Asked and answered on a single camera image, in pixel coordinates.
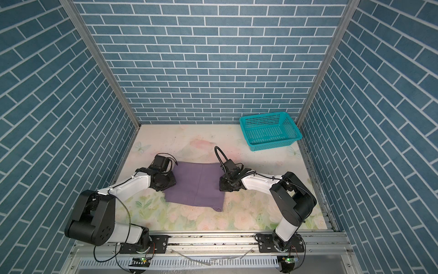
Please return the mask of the purple trousers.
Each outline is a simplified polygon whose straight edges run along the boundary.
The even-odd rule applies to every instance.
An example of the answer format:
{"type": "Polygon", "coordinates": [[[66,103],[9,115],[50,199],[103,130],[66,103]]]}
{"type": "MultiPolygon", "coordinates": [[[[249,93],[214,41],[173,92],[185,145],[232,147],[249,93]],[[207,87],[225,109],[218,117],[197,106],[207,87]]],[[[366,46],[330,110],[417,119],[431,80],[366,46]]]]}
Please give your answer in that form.
{"type": "Polygon", "coordinates": [[[225,193],[220,191],[220,178],[224,172],[220,163],[180,162],[173,174],[176,184],[164,191],[167,202],[223,211],[225,193]]]}

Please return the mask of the teal plastic basket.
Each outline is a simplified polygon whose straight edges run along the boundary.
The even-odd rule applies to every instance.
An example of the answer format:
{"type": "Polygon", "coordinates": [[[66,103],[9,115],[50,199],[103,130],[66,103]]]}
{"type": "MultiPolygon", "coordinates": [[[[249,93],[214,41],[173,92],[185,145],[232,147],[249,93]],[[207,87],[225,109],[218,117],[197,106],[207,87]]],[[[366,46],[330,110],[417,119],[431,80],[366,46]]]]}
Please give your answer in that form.
{"type": "Polygon", "coordinates": [[[239,122],[251,151],[290,146],[302,139],[299,128],[285,112],[243,116],[239,122]]]}

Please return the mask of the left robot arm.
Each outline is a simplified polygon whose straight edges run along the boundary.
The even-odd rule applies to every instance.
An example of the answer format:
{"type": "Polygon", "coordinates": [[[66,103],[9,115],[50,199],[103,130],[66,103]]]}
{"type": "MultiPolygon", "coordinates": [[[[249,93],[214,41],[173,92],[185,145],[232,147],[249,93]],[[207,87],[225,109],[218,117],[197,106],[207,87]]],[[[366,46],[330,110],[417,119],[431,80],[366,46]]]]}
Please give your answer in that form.
{"type": "Polygon", "coordinates": [[[124,201],[149,188],[161,192],[175,186],[173,169],[178,165],[173,155],[158,153],[149,167],[136,169],[128,179],[97,191],[83,191],[68,218],[65,236],[95,247],[114,243],[120,244],[121,250],[150,252],[154,244],[149,229],[132,223],[124,201]]]}

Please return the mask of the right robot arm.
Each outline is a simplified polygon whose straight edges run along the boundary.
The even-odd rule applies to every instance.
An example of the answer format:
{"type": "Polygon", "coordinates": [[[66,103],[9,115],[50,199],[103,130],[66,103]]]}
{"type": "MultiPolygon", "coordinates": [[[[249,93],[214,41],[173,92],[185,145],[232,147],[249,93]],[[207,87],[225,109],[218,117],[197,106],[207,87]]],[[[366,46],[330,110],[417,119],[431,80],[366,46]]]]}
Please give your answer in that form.
{"type": "Polygon", "coordinates": [[[230,159],[220,165],[224,171],[220,178],[220,191],[255,190],[274,199],[282,219],[273,232],[273,244],[280,252],[288,250],[294,234],[317,205],[315,196],[292,172],[276,178],[238,167],[230,159]]]}

